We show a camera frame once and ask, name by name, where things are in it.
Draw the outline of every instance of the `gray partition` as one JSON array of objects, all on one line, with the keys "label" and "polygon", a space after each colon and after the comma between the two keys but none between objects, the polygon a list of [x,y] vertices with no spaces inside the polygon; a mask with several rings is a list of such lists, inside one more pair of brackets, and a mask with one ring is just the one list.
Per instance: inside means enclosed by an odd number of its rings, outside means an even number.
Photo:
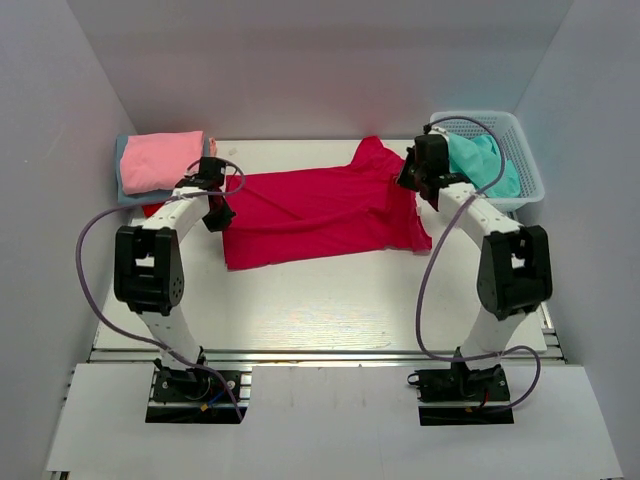
[{"label": "gray partition", "polygon": [[638,2],[576,2],[516,110],[547,190],[522,218],[549,232],[560,342],[586,366],[625,478],[633,479],[640,478],[639,27]]},{"label": "gray partition", "polygon": [[[133,126],[64,0],[0,2],[0,112],[0,477],[30,480],[96,328],[75,240],[114,203],[114,138]],[[87,245],[99,297],[116,222]]]},{"label": "gray partition", "polygon": [[136,128],[407,136],[512,111],[570,0],[69,0]]}]

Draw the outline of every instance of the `white panel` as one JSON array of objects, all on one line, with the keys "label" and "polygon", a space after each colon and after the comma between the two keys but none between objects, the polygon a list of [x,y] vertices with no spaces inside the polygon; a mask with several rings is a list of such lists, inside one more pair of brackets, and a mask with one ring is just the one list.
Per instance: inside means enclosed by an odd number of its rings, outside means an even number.
[{"label": "white panel", "polygon": [[[419,426],[408,368],[259,367],[240,426],[145,424],[152,371],[79,365],[48,468],[110,480],[620,475],[580,367],[545,368],[513,425],[461,427]],[[516,395],[533,368],[506,373]]]},{"label": "white panel", "polygon": [[[389,141],[400,155],[411,142]],[[358,145],[342,141],[220,142],[219,155],[247,173],[343,165]],[[445,219],[426,202],[421,217],[437,240]],[[229,272],[222,235],[198,223],[181,246],[185,294],[181,306],[191,333],[206,349],[240,351],[418,351],[416,297],[428,257],[386,250]],[[427,286],[423,336],[427,347],[453,351],[480,310],[476,278],[480,251],[462,231],[449,237]],[[146,326],[113,293],[104,313],[127,330]],[[516,330],[510,346],[546,350],[537,312]],[[145,348],[104,327],[97,348]]]},{"label": "white panel", "polygon": [[549,233],[549,308],[628,478],[640,478],[639,26],[637,1],[576,2],[516,112],[547,191],[522,218]]},{"label": "white panel", "polygon": [[69,0],[141,133],[407,135],[512,111],[571,0]]},{"label": "white panel", "polygon": [[[114,140],[133,133],[63,0],[0,1],[0,465],[40,478],[71,369],[96,320],[73,264],[82,225],[115,200]],[[117,218],[89,238],[89,283]]]}]

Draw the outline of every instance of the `folded pink cloth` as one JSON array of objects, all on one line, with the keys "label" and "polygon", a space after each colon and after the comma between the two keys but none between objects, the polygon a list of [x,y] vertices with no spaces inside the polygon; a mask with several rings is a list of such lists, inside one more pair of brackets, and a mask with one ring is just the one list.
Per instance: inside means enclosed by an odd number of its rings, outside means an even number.
[{"label": "folded pink cloth", "polygon": [[130,136],[120,162],[122,190],[127,195],[172,190],[202,156],[203,141],[202,131]]},{"label": "folded pink cloth", "polygon": [[[227,198],[237,214],[222,233],[227,267],[387,247],[431,249],[415,193],[395,183],[402,165],[378,138],[368,137],[344,167],[247,175],[245,187]],[[238,184],[238,177],[229,177],[227,190]]]}]

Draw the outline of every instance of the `turquoise towel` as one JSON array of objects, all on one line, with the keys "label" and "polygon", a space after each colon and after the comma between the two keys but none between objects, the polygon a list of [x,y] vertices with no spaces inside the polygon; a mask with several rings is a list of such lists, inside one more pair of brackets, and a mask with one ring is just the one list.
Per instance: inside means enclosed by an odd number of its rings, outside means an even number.
[{"label": "turquoise towel", "polygon": [[[480,135],[469,140],[449,133],[449,162],[452,173],[464,173],[476,188],[492,182],[500,172],[498,145],[491,135]],[[486,194],[492,198],[520,196],[520,175],[511,160],[507,159],[502,179]]]}]

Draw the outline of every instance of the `laundry basket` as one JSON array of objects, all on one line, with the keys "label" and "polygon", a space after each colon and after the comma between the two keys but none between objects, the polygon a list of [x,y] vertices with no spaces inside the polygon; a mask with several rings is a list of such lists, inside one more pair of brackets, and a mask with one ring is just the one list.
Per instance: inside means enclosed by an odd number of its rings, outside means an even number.
[{"label": "laundry basket", "polygon": [[[527,138],[518,119],[508,112],[490,110],[437,112],[431,115],[431,122],[451,115],[464,115],[487,125],[498,137],[507,158],[513,162],[520,175],[520,196],[517,198],[490,198],[489,202],[501,212],[513,212],[527,203],[539,202],[544,198],[544,187],[538,168],[529,149]],[[487,132],[466,120],[448,120],[438,124],[451,133],[465,138],[474,138]]]}]

